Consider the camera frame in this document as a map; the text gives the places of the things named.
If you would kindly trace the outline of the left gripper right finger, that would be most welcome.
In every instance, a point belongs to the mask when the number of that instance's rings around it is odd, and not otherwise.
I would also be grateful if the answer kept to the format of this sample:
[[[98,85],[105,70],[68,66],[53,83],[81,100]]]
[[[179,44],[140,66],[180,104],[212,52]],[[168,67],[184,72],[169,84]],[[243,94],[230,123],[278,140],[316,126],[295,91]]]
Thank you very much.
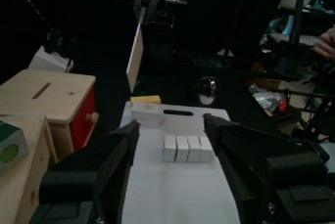
[[[335,223],[335,192],[318,154],[210,113],[203,119],[242,224]]]

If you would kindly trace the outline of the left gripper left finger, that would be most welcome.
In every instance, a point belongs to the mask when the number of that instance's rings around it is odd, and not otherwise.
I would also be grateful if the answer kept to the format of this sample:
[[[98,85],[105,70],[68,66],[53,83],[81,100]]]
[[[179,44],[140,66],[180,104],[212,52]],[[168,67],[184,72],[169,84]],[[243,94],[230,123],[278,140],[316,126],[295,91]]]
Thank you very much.
[[[139,139],[133,120],[49,169],[30,224],[123,224]]]

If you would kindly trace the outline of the person's hand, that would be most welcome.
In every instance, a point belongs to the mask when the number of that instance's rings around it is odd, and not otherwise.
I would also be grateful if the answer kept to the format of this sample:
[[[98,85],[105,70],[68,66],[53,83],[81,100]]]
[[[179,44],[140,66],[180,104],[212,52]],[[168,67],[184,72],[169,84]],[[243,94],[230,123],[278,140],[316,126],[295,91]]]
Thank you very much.
[[[314,51],[322,57],[335,62],[335,26],[321,34]]]

